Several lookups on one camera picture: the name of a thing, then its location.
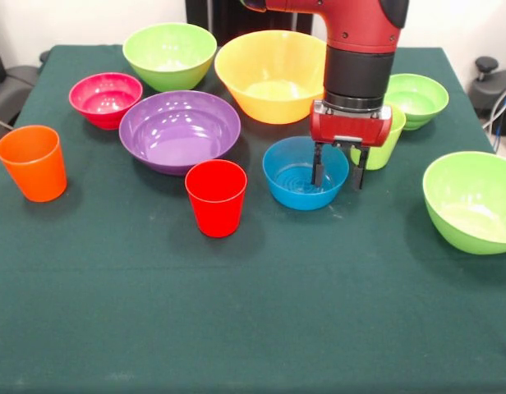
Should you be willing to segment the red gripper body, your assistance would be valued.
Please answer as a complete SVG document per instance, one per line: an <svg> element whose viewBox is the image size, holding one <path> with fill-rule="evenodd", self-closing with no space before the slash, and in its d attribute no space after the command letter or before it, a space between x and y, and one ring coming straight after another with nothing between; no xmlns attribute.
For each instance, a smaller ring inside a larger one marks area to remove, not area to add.
<svg viewBox="0 0 506 394"><path fill-rule="evenodd" d="M381 147L393 120L389 105L376 112L344 112L328 106L324 100L315 100L310 114L310 135L314 142L347 142L365 147Z"/></svg>

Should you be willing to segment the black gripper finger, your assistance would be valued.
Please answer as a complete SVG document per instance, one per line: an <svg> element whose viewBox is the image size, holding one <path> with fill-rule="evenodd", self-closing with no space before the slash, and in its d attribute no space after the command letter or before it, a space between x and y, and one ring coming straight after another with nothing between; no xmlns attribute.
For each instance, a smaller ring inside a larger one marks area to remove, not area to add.
<svg viewBox="0 0 506 394"><path fill-rule="evenodd" d="M317 188L322 186L324 177L324 164L322 163L323 147L323 143L315 142L311 183Z"/></svg>
<svg viewBox="0 0 506 394"><path fill-rule="evenodd" d="M358 162L355 160L355 152L359 152ZM366 162L369 156L370 148L366 146L351 147L351 157L354 164L353 168L353 186L356 190L360 190L363 186L363 179L366 170Z"/></svg>

